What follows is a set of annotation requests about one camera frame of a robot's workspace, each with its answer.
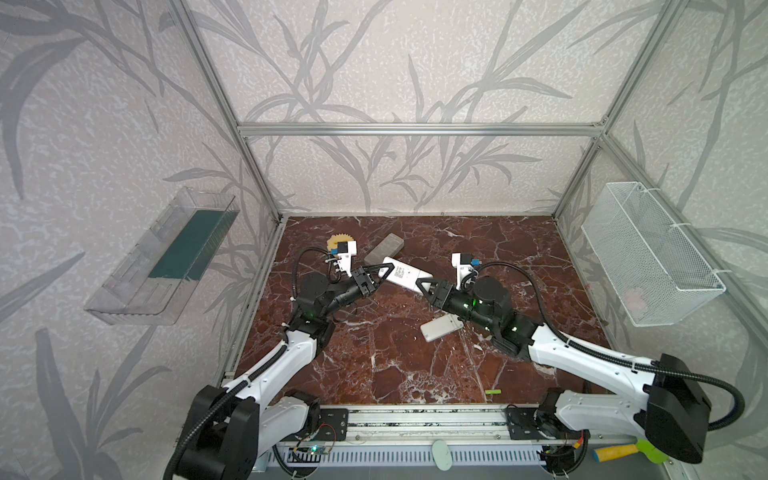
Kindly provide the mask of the white remote with display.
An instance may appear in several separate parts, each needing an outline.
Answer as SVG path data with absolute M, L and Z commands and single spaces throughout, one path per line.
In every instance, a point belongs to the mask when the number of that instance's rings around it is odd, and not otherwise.
M 394 258 L 387 258 L 386 262 L 392 262 L 395 265 L 395 270 L 391 274 L 388 282 L 394 283 L 406 290 L 413 291 L 417 294 L 421 294 L 415 285 L 415 280 L 418 278 L 432 278 L 433 275 L 429 272 L 420 270 L 412 265 L 406 264 Z

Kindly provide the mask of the white remote with batteries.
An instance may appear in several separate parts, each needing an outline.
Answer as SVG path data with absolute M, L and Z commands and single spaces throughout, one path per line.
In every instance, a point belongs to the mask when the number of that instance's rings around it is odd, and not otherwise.
M 433 342 L 453 332 L 461 330 L 464 323 L 453 314 L 445 314 L 420 326 L 427 342 Z

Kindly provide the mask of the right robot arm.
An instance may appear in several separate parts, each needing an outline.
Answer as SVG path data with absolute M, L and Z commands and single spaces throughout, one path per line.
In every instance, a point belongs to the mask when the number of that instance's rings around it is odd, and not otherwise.
M 542 405 L 545 418 L 567 430 L 635 436 L 669 457 L 698 464 L 708 433 L 732 425 L 746 409 L 735 386 L 695 374 L 677 357 L 623 354 L 520 313 L 492 277 L 480 278 L 470 291 L 433 278 L 419 278 L 415 286 L 431 306 L 485 330 L 502 353 L 605 388 L 603 394 L 563 390 Z

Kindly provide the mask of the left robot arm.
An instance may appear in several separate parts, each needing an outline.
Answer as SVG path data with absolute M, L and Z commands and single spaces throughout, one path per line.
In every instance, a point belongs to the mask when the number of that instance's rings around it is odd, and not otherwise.
M 318 399 L 298 391 L 278 394 L 329 344 L 333 314 L 374 294 L 394 269 L 391 262 L 362 266 L 337 283 L 320 273 L 306 275 L 279 343 L 236 379 L 208 385 L 194 397 L 164 478 L 246 479 L 281 440 L 315 432 Z

